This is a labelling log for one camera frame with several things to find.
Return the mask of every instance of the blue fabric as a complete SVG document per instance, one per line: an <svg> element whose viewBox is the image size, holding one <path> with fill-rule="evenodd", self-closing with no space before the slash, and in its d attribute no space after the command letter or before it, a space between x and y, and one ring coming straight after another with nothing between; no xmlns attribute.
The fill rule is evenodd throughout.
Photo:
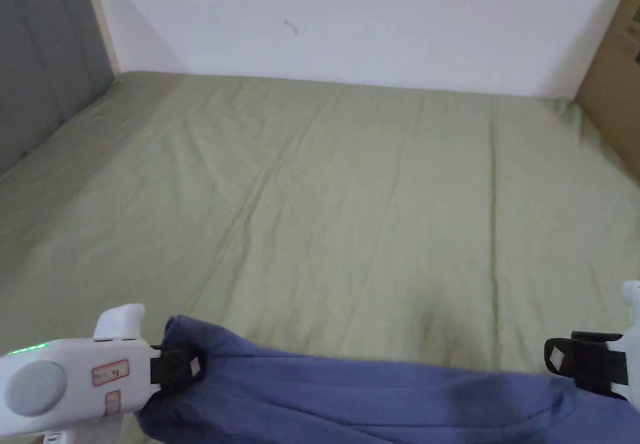
<svg viewBox="0 0 640 444"><path fill-rule="evenodd" d="M138 416L169 444L640 442L628 402L561 378L291 355L188 317L164 343L207 355L202 383Z"/></svg>

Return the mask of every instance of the headboard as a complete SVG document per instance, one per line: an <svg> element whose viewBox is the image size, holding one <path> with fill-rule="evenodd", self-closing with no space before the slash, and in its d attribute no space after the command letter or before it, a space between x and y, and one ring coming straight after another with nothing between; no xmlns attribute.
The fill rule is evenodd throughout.
<svg viewBox="0 0 640 444"><path fill-rule="evenodd" d="M0 0L0 174L112 80L91 0Z"/></svg>

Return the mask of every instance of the green bedsheet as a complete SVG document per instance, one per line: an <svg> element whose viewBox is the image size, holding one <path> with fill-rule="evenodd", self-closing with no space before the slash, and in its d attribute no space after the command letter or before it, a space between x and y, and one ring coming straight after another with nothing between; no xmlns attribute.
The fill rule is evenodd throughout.
<svg viewBox="0 0 640 444"><path fill-rule="evenodd" d="M293 352L536 372L621 332L640 190L574 104L146 72L0 178L2 352L146 306Z"/></svg>

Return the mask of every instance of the black clamp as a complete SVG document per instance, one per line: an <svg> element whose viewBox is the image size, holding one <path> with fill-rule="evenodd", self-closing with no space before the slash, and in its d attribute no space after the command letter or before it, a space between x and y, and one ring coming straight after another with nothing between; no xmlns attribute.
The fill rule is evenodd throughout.
<svg viewBox="0 0 640 444"><path fill-rule="evenodd" d="M206 361L196 348L162 347L160 356L151 359L151 384L160 384L162 394L178 394L204 379Z"/></svg>
<svg viewBox="0 0 640 444"><path fill-rule="evenodd" d="M573 379L580 389L623 399L611 391L611 384L629 385L626 354L607 346L607 342L621 337L574 331L570 339L549 339L544 344L544 363L550 372Z"/></svg>

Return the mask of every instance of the red bordered label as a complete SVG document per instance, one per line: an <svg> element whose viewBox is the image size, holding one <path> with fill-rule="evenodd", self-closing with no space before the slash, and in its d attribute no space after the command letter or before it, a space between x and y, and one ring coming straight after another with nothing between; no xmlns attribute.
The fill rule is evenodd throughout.
<svg viewBox="0 0 640 444"><path fill-rule="evenodd" d="M121 392L113 391L107 392L104 397L104 415L111 416L119 413L121 410Z"/></svg>
<svg viewBox="0 0 640 444"><path fill-rule="evenodd" d="M111 383L129 375L129 361L112 362L91 370L91 382L95 387Z"/></svg>

